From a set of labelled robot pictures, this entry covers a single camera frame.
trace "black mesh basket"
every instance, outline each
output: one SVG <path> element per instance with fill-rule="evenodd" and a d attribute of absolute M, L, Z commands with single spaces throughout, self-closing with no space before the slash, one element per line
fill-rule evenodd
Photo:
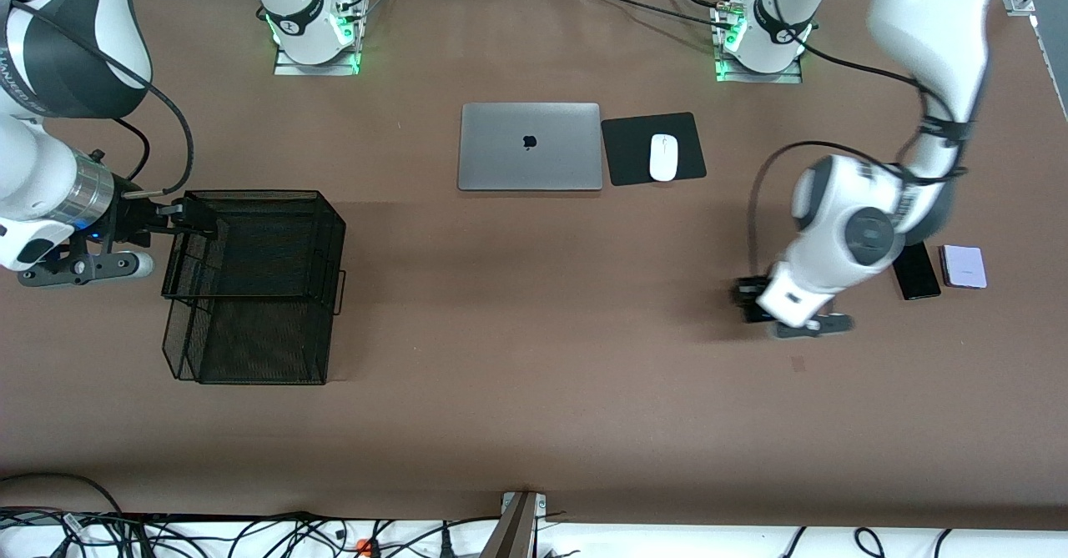
<path fill-rule="evenodd" d="M 317 191 L 186 197 L 217 213 L 219 232 L 178 234 L 171 247 L 163 355 L 175 378 L 326 383 L 345 221 Z"/>

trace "basket handle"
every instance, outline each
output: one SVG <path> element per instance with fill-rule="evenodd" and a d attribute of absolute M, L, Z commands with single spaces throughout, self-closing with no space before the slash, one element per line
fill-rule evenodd
<path fill-rule="evenodd" d="M 333 315 L 340 316 L 341 309 L 345 305 L 345 280 L 348 279 L 348 273 L 345 270 L 337 270 L 337 278 L 340 279 L 337 283 L 337 295 L 334 297 L 334 311 Z"/>

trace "brown table surface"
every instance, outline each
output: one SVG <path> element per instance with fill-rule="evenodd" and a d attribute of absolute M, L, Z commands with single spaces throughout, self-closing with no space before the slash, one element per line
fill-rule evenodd
<path fill-rule="evenodd" d="M 814 43 L 894 67 L 867 2 L 827 0 Z M 188 188 L 319 189 L 348 222 L 333 382 L 173 381 L 162 265 L 52 292 L 3 276 L 0 470 L 93 476 L 130 511 L 455 518 L 531 487 L 585 521 L 1064 525 L 1068 126 L 1026 18 L 991 9 L 972 174 L 930 243 L 981 247 L 990 288 L 905 303 L 884 273 L 839 298 L 855 331 L 782 342 L 727 300 L 752 177 L 799 139 L 892 158 L 917 121 L 908 87 L 813 58 L 801 86 L 720 83 L 705 27 L 606 0 L 386 0 L 359 76 L 273 77 L 255 7 L 137 0 L 195 131 Z M 708 176 L 460 193 L 460 107 L 485 100 L 692 111 Z M 153 140 L 142 184 L 173 181 L 173 118 L 150 98 L 130 121 Z M 140 154 L 110 122 L 49 126 L 120 173 Z M 770 176 L 761 261 L 821 155 Z M 0 491 L 106 508 L 64 483 Z"/>

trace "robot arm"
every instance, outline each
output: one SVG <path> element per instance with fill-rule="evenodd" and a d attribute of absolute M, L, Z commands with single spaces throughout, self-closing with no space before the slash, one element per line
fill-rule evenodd
<path fill-rule="evenodd" d="M 282 49 L 297 63 L 331 60 L 355 41 L 352 0 L 260 0 Z"/>
<path fill-rule="evenodd" d="M 147 90 L 29 13 L 0 2 L 0 265 L 25 270 L 110 208 L 111 173 L 53 139 L 42 118 L 121 118 Z M 28 4 L 145 80 L 152 63 L 130 0 Z"/>
<path fill-rule="evenodd" d="M 354 12 L 344 4 L 351 0 L 262 1 L 277 41 L 298 63 L 324 63 L 352 43 L 345 14 Z M 72 261 L 70 254 L 80 253 L 103 260 L 93 264 L 101 276 L 146 276 L 147 255 L 111 260 L 122 267 L 103 257 L 112 243 L 147 247 L 145 227 L 166 226 L 167 217 L 147 199 L 124 198 L 140 189 L 111 174 L 98 156 L 53 139 L 41 121 L 122 118 L 147 89 L 13 2 L 0 0 L 0 266 L 38 270 L 40 263 L 54 275 L 67 262 L 78 266 L 79 258 Z M 131 0 L 31 0 L 27 6 L 151 81 L 152 63 Z M 89 254 L 87 239 L 100 243 L 103 253 Z M 70 249 L 58 258 L 64 242 Z M 25 273 L 23 283 L 34 276 Z M 93 277 L 72 280 L 81 284 Z"/>
<path fill-rule="evenodd" d="M 915 158 L 889 173 L 832 155 L 802 174 L 792 205 L 800 235 L 757 299 L 776 320 L 804 326 L 835 294 L 881 273 L 902 246 L 945 223 L 986 74 L 986 5 L 873 0 L 868 30 L 930 91 Z"/>

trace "black smartphone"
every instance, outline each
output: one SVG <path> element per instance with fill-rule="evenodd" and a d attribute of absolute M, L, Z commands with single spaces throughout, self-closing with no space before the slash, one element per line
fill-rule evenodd
<path fill-rule="evenodd" d="M 923 243 L 905 246 L 894 260 L 894 274 L 905 299 L 921 299 L 942 295 L 942 288 L 934 276 L 927 246 Z"/>

